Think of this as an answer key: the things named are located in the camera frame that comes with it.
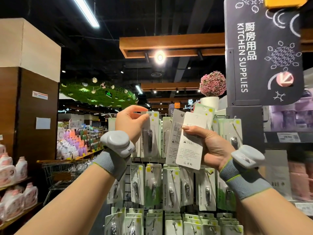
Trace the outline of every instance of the potted plant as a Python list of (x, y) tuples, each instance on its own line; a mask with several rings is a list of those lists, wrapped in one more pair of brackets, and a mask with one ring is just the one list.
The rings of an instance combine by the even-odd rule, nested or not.
[(222, 73), (214, 71), (201, 78), (199, 89), (206, 96), (200, 99), (200, 103), (217, 111), (219, 96), (226, 90), (226, 79)]

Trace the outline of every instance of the black ceiling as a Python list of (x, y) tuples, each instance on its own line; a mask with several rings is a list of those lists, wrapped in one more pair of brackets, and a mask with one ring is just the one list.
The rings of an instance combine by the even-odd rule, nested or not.
[[(125, 59), (119, 38), (224, 32), (224, 0), (86, 0), (100, 28), (91, 27), (74, 0), (0, 0), (0, 18), (23, 17), (62, 46), (65, 77), (96, 76), (136, 92), (141, 82), (199, 81), (212, 71), (225, 74), (225, 57), (171, 58), (165, 67), (153, 61)], [(301, 11), (304, 28), (313, 28), (313, 1)], [(303, 54), (304, 69), (313, 67), (312, 53)], [(154, 78), (153, 73), (161, 76)], [(197, 97), (197, 92), (150, 92), (151, 97)]]

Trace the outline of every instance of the black aisle sign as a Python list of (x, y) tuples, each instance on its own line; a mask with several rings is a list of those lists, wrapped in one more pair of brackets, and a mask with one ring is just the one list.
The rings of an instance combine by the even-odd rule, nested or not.
[(225, 0), (227, 93), (234, 106), (288, 105), (304, 90), (299, 12)]

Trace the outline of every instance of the white wrist sensor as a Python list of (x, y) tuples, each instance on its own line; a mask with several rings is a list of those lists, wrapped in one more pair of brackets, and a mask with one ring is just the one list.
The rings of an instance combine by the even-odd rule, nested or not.
[(234, 161), (247, 169), (259, 167), (265, 162), (264, 155), (248, 145), (242, 145), (238, 150), (232, 152), (231, 155)]
[(124, 131), (109, 131), (100, 140), (105, 146), (122, 158), (127, 158), (135, 149), (134, 144), (129, 140), (127, 133)]

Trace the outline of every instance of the white price label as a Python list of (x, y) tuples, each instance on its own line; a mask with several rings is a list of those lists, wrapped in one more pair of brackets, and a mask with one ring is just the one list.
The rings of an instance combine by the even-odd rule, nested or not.
[(313, 203), (295, 203), (295, 206), (307, 216), (313, 216)]
[(298, 133), (277, 133), (279, 142), (301, 142)]

